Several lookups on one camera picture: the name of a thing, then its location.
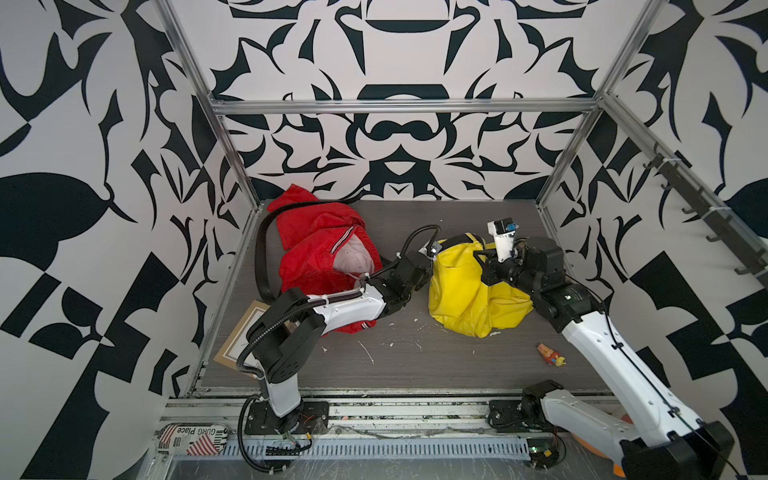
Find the black belt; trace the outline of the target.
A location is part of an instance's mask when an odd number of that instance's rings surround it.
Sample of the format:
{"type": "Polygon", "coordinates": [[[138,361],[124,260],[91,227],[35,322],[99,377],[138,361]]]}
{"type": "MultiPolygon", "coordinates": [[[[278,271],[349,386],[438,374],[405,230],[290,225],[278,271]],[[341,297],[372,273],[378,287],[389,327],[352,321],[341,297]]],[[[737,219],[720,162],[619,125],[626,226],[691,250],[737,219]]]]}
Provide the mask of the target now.
{"type": "Polygon", "coordinates": [[[255,279],[256,287],[260,295],[260,298],[265,304],[272,305],[277,299],[277,297],[272,291],[272,288],[269,282],[269,271],[268,271],[268,262],[267,262],[267,250],[268,250],[267,236],[268,236],[268,231],[271,224],[281,214],[294,209],[312,207],[316,205],[332,204],[332,203],[339,203],[342,205],[352,205],[353,203],[356,203],[360,199],[361,199],[361,196],[357,195],[350,198],[344,198],[341,200],[315,200],[315,201],[296,202],[290,205],[281,206],[275,209],[274,211],[270,211],[267,213],[267,215],[264,217],[264,219],[260,223],[258,230],[256,232],[256,244],[254,247],[254,279],[255,279]]]}
{"type": "Polygon", "coordinates": [[[479,252],[483,260],[493,258],[496,256],[495,244],[478,234],[459,234],[441,242],[436,261],[445,267],[459,267],[472,262],[477,264],[475,252],[479,252]]]}

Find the yellow trousers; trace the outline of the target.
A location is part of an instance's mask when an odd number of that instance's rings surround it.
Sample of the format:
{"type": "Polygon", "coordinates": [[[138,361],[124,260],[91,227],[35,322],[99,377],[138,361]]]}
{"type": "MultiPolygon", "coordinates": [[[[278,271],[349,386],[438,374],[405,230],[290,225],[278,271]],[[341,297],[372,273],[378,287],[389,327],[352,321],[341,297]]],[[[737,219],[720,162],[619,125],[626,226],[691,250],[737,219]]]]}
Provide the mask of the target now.
{"type": "Polygon", "coordinates": [[[485,338],[494,330],[519,326],[534,310],[530,296],[506,283],[487,286],[479,263],[445,267],[433,261],[430,316],[455,333],[485,338]]]}

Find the red trousers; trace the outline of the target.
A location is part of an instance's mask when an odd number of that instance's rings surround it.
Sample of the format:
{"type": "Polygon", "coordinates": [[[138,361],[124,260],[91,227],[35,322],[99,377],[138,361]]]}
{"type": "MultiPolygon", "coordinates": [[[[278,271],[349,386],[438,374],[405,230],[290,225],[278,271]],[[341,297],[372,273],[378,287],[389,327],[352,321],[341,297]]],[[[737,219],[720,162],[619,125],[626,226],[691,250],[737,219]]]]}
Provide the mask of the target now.
{"type": "Polygon", "coordinates": [[[321,203],[315,195],[290,186],[268,206],[277,216],[284,254],[279,265],[281,291],[297,288],[305,295],[351,290],[363,274],[383,267],[362,217],[340,202],[321,203]]]}

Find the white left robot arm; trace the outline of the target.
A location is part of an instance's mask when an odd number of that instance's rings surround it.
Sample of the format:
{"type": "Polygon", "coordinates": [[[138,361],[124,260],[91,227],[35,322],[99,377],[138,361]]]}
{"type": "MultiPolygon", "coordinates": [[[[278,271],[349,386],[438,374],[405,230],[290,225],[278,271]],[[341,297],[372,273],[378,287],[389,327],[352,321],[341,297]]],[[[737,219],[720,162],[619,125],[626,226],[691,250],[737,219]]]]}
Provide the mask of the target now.
{"type": "Polygon", "coordinates": [[[302,423],[298,373],[321,337],[357,322],[377,321],[401,310],[429,281],[440,250],[441,227],[425,225],[410,233],[397,258],[359,286],[330,295],[305,295],[297,288],[275,300],[245,335],[236,369],[256,377],[262,399],[243,413],[264,411],[257,433],[293,433],[302,423]]]}

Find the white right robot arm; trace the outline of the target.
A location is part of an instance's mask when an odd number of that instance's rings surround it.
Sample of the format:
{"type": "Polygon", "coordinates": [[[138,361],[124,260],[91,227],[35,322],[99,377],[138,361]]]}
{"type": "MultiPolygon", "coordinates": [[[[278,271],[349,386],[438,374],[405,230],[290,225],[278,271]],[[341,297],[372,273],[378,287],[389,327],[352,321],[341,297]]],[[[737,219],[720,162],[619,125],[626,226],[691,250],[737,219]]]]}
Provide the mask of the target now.
{"type": "Polygon", "coordinates": [[[568,278],[564,253],[551,239],[515,241],[473,255],[488,285],[505,282],[529,295],[534,310],[595,369],[625,409],[614,417],[545,380],[524,389],[518,420],[564,429],[621,467],[628,479],[717,479],[735,440],[680,400],[627,345],[597,295],[568,278]]]}

